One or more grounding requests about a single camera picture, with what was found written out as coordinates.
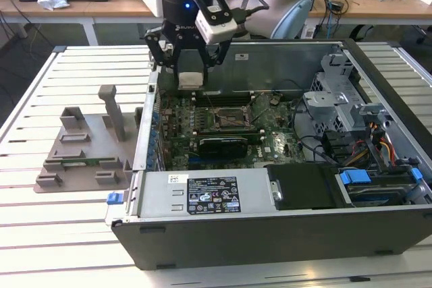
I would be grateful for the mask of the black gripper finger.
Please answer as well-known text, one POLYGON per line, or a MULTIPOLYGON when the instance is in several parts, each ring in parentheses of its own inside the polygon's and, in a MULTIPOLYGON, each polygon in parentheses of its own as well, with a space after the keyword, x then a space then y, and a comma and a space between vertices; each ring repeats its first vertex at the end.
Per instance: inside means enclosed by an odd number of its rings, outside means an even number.
POLYGON ((175 85, 179 86, 178 61, 182 50, 182 33, 172 26, 160 26, 146 31, 144 40, 155 60, 155 63, 166 69, 171 69, 175 85), (164 50, 159 41, 165 36, 171 41, 172 50, 164 50))
POLYGON ((210 53, 204 42, 198 44, 198 53, 203 63, 203 85, 206 85, 209 79, 209 70, 216 65, 221 65, 227 55, 231 40, 226 40, 218 44, 216 50, 210 53))

